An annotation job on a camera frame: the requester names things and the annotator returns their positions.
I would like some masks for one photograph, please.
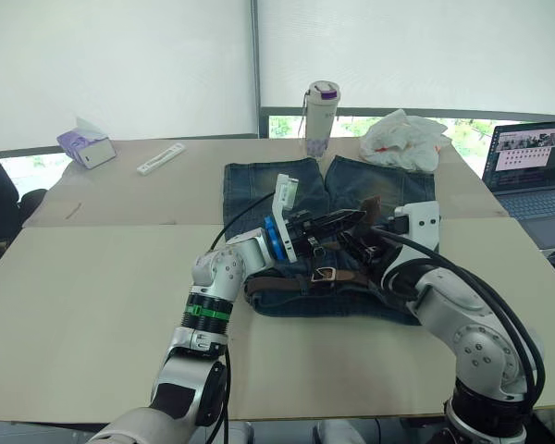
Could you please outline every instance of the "table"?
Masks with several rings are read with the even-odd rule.
[[[187,150],[150,176],[136,167],[160,154],[168,140],[114,142],[117,158],[85,170],[71,163],[25,227],[222,224],[224,165],[302,158],[298,140],[190,140]],[[332,139],[334,155],[358,159],[359,139]],[[444,218],[507,216],[456,151],[440,152],[436,196]]]
[[[193,258],[218,229],[24,229],[0,262],[0,420],[101,423],[147,403]],[[536,329],[537,406],[555,405],[555,272],[535,244],[508,217],[444,219],[440,250]],[[450,351],[421,327],[271,318],[239,298],[229,335],[234,419],[441,413],[454,384]]]

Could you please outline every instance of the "laptop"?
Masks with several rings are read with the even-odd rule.
[[[555,248],[555,122],[497,126],[483,181],[539,249]]]

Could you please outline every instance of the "white bottle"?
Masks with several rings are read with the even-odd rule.
[[[339,86],[334,81],[315,81],[308,88],[306,155],[320,159],[325,154],[339,98]]]

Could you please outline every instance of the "metal buckle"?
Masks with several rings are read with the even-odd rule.
[[[311,282],[335,282],[337,270],[332,266],[317,268],[311,276]]]

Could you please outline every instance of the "jeans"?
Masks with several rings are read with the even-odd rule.
[[[296,201],[288,214],[307,210],[312,217],[331,211],[357,209],[363,199],[379,195],[382,218],[392,216],[394,209],[413,202],[435,199],[434,178],[431,174],[410,173],[396,168],[375,166],[336,156],[325,181],[314,159],[269,164],[230,164],[224,176],[224,223],[244,210],[252,202],[275,189],[279,173],[288,174],[299,181]],[[271,199],[247,212],[227,230],[227,239],[244,231],[261,227],[264,217],[271,215]],[[327,252],[315,266],[333,266],[337,269],[358,269],[358,265],[343,252]],[[294,264],[277,263],[275,269],[263,276],[295,278],[311,276],[309,261]],[[338,284],[334,288],[302,291],[300,294],[279,290],[259,291],[249,295],[249,303],[262,315],[272,316],[349,316],[371,315],[403,324],[415,325],[417,320],[402,305],[390,303],[376,287]]]

